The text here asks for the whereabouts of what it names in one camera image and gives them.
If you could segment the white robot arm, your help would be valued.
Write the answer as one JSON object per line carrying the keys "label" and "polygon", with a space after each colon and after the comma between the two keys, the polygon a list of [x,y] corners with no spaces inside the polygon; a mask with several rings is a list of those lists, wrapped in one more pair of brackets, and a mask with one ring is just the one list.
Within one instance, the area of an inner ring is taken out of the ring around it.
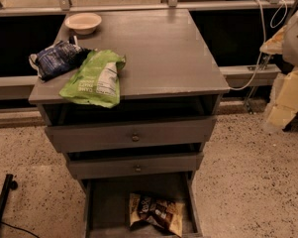
{"label": "white robot arm", "polygon": [[280,73],[274,79],[270,102],[264,111],[262,128],[275,133],[298,114],[298,10],[259,50],[268,55],[282,55],[284,61],[293,65],[287,75]]}

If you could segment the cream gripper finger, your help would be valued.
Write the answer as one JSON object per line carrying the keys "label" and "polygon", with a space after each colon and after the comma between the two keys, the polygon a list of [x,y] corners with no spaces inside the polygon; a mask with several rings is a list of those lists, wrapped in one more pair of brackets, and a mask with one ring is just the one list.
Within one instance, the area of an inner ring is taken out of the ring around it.
{"label": "cream gripper finger", "polygon": [[282,55],[285,30],[286,27],[283,26],[270,39],[264,42],[259,48],[259,50],[262,53],[268,55]]}
{"label": "cream gripper finger", "polygon": [[276,133],[284,129],[298,114],[298,66],[274,79],[270,101],[264,110],[262,129]]}

